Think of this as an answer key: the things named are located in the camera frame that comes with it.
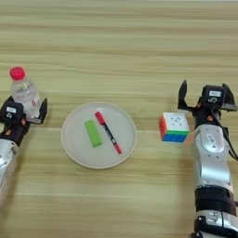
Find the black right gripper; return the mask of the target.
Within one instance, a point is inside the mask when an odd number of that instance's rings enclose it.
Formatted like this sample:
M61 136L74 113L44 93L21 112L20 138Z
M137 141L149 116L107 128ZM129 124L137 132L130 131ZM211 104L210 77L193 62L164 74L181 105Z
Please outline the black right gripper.
M223 84L222 87L225 89L224 104L222 106L215 103L205 104L201 99L198 100L195 106L188 106L185 101L187 94L187 81L184 80L178 91L178 109L192 114L195 127L201 125L221 126L221 111L238 111L230 87L226 84Z

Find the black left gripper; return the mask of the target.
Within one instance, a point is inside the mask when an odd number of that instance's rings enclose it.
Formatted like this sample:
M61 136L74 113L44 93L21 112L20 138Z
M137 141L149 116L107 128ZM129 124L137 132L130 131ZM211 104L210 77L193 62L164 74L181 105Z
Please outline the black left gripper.
M3 105L12 104L14 99L10 96ZM25 118L19 120L0 118L0 123L4 125L4 129L0 132L0 139L13 141L18 146L21 145L24 136L28 133L31 124L41 125L47 114L47 99L44 99L39 110L39 118Z

